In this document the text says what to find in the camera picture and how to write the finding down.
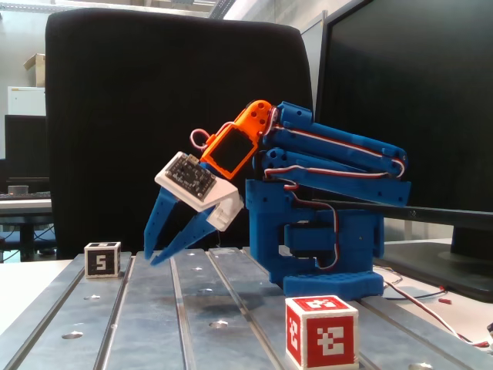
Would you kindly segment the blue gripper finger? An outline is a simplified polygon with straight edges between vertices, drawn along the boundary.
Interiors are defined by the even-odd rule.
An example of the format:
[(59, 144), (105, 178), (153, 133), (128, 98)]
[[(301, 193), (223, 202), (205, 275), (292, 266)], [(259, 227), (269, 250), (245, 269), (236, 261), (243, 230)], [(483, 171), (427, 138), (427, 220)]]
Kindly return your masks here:
[(144, 257), (149, 260), (158, 244), (162, 229), (179, 200), (161, 187), (144, 230)]
[(151, 260), (150, 264), (156, 266), (171, 258), (174, 254), (191, 247), (204, 237), (213, 234), (216, 228), (208, 221), (211, 213), (212, 209), (209, 209), (194, 216), (185, 228), (174, 237), (171, 243)]

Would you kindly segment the orange gripper body housing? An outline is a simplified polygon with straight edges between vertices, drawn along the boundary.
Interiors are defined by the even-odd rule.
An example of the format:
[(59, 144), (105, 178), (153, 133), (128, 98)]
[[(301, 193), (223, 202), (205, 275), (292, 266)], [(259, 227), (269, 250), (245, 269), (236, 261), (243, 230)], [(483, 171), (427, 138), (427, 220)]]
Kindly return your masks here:
[(258, 151), (276, 119), (275, 105), (266, 100), (252, 101), (234, 121), (223, 124), (207, 139), (200, 161), (232, 180)]

